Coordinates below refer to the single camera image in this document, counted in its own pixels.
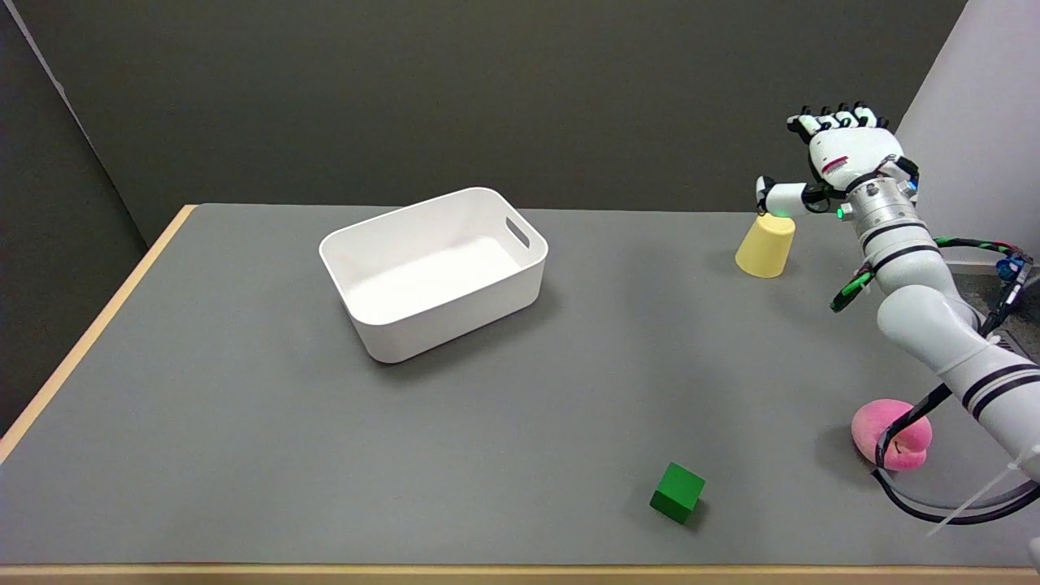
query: blue connector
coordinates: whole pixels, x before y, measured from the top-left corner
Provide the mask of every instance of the blue connector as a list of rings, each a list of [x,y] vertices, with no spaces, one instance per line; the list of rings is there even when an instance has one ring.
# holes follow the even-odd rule
[[[1005,282],[1011,282],[1018,277],[1018,273],[1025,265],[1025,260],[1014,256],[1000,258],[996,261],[996,276]]]

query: green cube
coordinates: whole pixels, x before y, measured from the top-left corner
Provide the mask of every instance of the green cube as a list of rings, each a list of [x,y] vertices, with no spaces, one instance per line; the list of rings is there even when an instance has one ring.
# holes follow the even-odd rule
[[[704,480],[676,463],[669,463],[665,477],[650,499],[650,506],[673,520],[683,524],[690,519],[697,499],[704,489]]]

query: yellow cup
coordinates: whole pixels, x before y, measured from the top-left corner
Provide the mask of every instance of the yellow cup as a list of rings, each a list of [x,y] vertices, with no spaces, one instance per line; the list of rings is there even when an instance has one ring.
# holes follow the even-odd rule
[[[759,215],[736,251],[736,265],[758,278],[780,276],[792,239],[795,222],[790,218]]]

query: robotic hand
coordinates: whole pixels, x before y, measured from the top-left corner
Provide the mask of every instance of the robotic hand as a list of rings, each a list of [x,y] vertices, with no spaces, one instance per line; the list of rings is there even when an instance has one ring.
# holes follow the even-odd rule
[[[888,482],[881,467],[891,437],[945,398],[956,396],[1031,480],[968,507],[986,512],[948,519],[953,525],[990,522],[1040,498],[1040,366],[988,338],[1024,287],[1032,258],[1000,243],[933,239],[915,209],[917,166],[904,156],[886,126],[884,119],[861,102],[852,108],[841,104],[837,111],[825,107],[818,116],[812,116],[808,106],[802,108],[787,119],[787,128],[808,145],[815,183],[777,183],[759,177],[755,185],[758,210],[789,218],[825,213],[833,201],[839,202],[835,214],[853,224],[865,258],[857,279],[839,298],[852,290],[851,300],[857,286],[876,280],[887,295],[878,310],[882,333],[943,381],[882,435],[879,469],[874,475],[902,510],[928,522],[946,522],[947,516],[916,510],[907,501],[945,512],[955,508],[908,497]],[[957,245],[990,248],[1014,261],[1000,305],[985,319],[961,299],[939,253],[941,247]],[[843,306],[832,305],[832,309]],[[1035,544],[1040,562],[1040,539]]]

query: pink plush toy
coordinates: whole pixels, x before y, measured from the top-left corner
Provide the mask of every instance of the pink plush toy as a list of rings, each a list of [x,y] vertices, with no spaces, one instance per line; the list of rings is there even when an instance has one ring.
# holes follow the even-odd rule
[[[913,408],[901,400],[881,399],[863,405],[852,417],[852,439],[870,463],[878,437],[896,418]],[[895,435],[885,452],[885,468],[894,472],[916,469],[925,464],[928,446],[932,444],[932,424],[921,418]]]

